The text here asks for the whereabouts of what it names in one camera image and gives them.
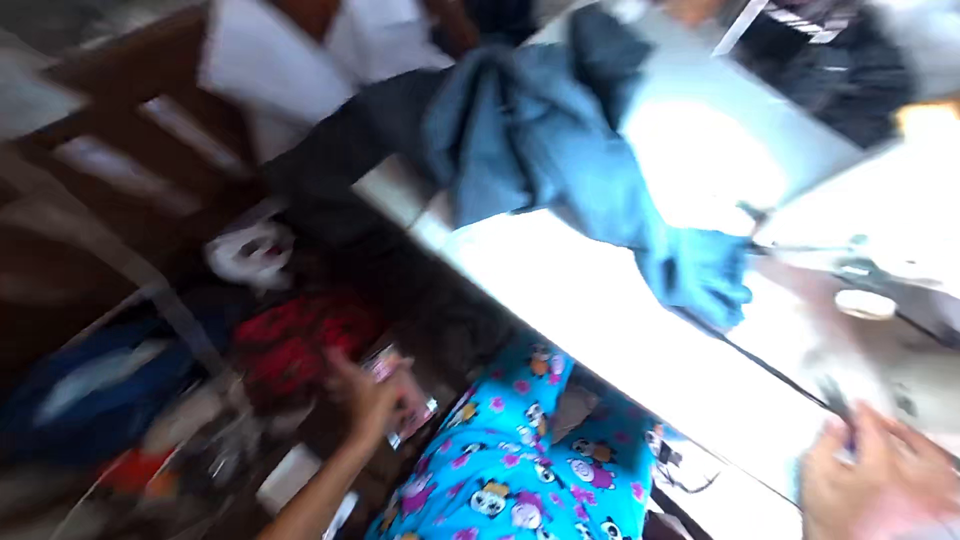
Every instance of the pink package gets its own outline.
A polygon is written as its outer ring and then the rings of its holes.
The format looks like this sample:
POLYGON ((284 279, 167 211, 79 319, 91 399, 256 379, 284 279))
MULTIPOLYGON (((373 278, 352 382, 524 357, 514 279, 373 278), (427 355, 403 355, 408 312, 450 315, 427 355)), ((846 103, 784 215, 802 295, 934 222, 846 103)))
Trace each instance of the pink package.
POLYGON ((426 424, 437 410, 436 400, 423 392, 409 366, 409 360, 400 354, 394 344, 368 355, 363 363, 364 369, 373 372, 377 381, 394 375, 400 386, 403 420, 400 426, 386 433, 387 440, 394 449, 426 424))

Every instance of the fingers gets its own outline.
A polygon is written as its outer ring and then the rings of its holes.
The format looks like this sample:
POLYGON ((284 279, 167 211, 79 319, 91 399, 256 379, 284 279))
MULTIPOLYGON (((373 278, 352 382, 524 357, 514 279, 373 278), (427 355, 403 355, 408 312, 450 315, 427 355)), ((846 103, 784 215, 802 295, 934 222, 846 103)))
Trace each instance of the fingers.
POLYGON ((947 461, 947 453, 938 447, 933 441, 926 438, 925 435, 917 430, 907 426, 903 422, 888 420, 887 429, 893 433, 899 440, 910 447, 920 459, 936 459, 947 461))
POLYGON ((857 402, 853 410, 857 463, 871 468, 890 460, 890 432, 886 420, 873 407, 857 402))
POLYGON ((849 436, 846 424, 836 416, 830 417, 824 424, 820 438, 807 453, 807 460, 816 467, 840 466, 833 455, 847 444, 849 436))

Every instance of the clothing pile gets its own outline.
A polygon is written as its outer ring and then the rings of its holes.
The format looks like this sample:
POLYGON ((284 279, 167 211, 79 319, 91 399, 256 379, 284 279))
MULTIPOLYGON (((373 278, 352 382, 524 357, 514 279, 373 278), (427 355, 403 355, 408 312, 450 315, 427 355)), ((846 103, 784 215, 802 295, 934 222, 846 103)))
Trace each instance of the clothing pile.
MULTIPOLYGON (((742 284, 749 239, 667 225, 618 132, 652 47, 597 5, 571 16, 569 43, 483 47, 446 71, 369 86, 340 112, 359 118, 378 149, 404 155, 435 188, 448 189, 455 227, 553 209, 585 235, 631 249, 664 305, 714 327, 736 325, 751 300, 742 284)), ((302 208, 323 209, 310 199, 323 196, 326 157, 348 153, 324 125, 344 123, 338 114, 265 171, 293 202, 293 219, 308 216, 307 230, 317 217, 302 208)))

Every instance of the red cloth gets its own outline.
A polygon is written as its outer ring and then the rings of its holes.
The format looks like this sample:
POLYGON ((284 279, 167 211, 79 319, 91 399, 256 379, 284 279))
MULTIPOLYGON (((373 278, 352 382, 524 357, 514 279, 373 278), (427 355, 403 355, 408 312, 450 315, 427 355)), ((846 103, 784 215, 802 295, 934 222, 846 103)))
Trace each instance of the red cloth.
POLYGON ((382 332, 380 317, 352 294, 300 296, 238 326, 233 357, 254 405, 305 403, 323 391, 324 348, 357 361, 382 332))

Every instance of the white pillow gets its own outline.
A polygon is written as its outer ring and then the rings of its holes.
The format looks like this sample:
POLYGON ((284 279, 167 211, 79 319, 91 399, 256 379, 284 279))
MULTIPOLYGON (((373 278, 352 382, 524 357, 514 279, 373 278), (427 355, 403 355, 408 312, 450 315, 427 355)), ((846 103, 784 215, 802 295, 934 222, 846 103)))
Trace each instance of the white pillow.
POLYGON ((430 23, 417 0, 343 0, 324 44, 358 85, 453 65, 430 41, 430 23))
POLYGON ((272 110, 310 126, 355 93, 312 37, 259 0, 213 2, 198 86, 244 109, 272 110))

